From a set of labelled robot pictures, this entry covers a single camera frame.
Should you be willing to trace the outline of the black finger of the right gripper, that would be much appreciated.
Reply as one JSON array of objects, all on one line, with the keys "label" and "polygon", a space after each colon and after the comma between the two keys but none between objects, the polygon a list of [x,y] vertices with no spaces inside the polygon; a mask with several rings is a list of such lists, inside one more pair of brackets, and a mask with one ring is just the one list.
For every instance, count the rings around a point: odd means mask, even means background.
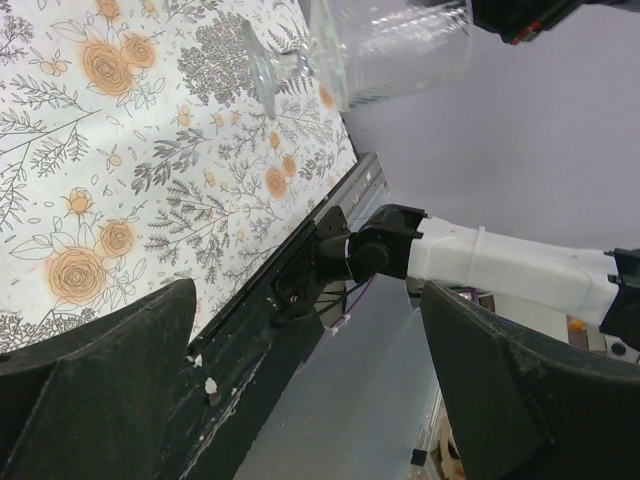
[{"label": "black finger of the right gripper", "polygon": [[582,0],[472,0],[474,24],[498,35],[505,44],[531,42],[552,30],[581,5]]}]

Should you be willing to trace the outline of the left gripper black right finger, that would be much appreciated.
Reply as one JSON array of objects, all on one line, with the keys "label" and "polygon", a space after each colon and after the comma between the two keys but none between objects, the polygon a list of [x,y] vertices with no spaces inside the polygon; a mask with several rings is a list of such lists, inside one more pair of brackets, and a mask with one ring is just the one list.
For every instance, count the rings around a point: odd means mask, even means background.
[{"label": "left gripper black right finger", "polygon": [[639,368],[428,282],[421,314],[469,479],[636,479]]}]

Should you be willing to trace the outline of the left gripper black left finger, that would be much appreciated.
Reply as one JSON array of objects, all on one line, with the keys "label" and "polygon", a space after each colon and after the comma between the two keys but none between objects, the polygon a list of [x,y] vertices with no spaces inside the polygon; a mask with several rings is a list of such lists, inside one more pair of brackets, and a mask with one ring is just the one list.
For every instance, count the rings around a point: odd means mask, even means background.
[{"label": "left gripper black left finger", "polygon": [[195,309],[183,279],[2,354],[2,478],[151,478]]}]

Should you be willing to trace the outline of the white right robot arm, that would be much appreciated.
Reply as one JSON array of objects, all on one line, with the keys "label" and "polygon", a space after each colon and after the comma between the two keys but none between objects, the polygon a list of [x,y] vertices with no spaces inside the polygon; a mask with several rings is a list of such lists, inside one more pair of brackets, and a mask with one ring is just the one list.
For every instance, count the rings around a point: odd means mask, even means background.
[{"label": "white right robot arm", "polygon": [[[314,75],[342,109],[436,87],[469,52],[475,1],[318,1],[310,14]],[[472,286],[537,303],[639,345],[639,254],[570,249],[470,229],[386,205],[355,232],[321,240],[317,274],[375,274]]]}]

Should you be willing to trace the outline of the short glass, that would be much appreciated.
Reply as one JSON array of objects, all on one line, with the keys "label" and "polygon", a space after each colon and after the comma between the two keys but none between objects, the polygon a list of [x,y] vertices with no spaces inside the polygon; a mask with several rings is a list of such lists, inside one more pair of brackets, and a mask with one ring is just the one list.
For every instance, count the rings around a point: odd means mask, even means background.
[{"label": "short glass", "polygon": [[460,78],[471,55],[472,4],[460,1],[314,1],[308,31],[275,52],[242,25],[259,101],[276,115],[276,90],[313,78],[341,111]]}]

